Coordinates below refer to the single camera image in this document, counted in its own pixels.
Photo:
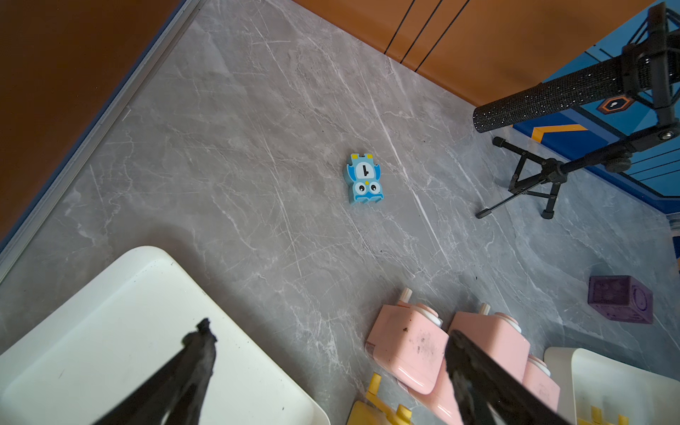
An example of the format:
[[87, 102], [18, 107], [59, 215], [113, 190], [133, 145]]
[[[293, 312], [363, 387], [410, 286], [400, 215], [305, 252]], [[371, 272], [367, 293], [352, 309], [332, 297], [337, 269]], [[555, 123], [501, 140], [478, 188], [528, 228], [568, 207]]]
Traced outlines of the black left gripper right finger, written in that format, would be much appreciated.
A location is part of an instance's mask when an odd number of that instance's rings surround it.
[[464, 424], [494, 424], [496, 417], [506, 424], [566, 422], [462, 332], [451, 332], [444, 360]]

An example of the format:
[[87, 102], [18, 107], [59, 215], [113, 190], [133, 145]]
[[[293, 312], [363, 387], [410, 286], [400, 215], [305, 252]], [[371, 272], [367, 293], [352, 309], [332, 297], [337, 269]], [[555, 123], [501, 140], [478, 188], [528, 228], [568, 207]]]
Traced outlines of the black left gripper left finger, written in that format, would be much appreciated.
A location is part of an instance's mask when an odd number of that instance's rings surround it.
[[217, 338], [207, 318], [183, 348], [97, 424], [197, 424], [216, 361]]

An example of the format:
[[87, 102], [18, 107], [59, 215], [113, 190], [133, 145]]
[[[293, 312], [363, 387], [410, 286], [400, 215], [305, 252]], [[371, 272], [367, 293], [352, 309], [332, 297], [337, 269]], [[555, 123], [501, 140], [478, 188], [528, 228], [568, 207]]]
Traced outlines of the yellow pencil sharpener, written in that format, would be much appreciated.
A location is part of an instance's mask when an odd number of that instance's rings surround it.
[[403, 405], [392, 409], [379, 396], [382, 377], [373, 373], [364, 400], [352, 405], [347, 425], [411, 425], [413, 413]]
[[630, 418], [621, 414], [618, 414], [616, 423], [611, 423], [599, 407], [591, 406], [590, 414], [589, 419], [577, 417], [577, 425], [630, 425]]

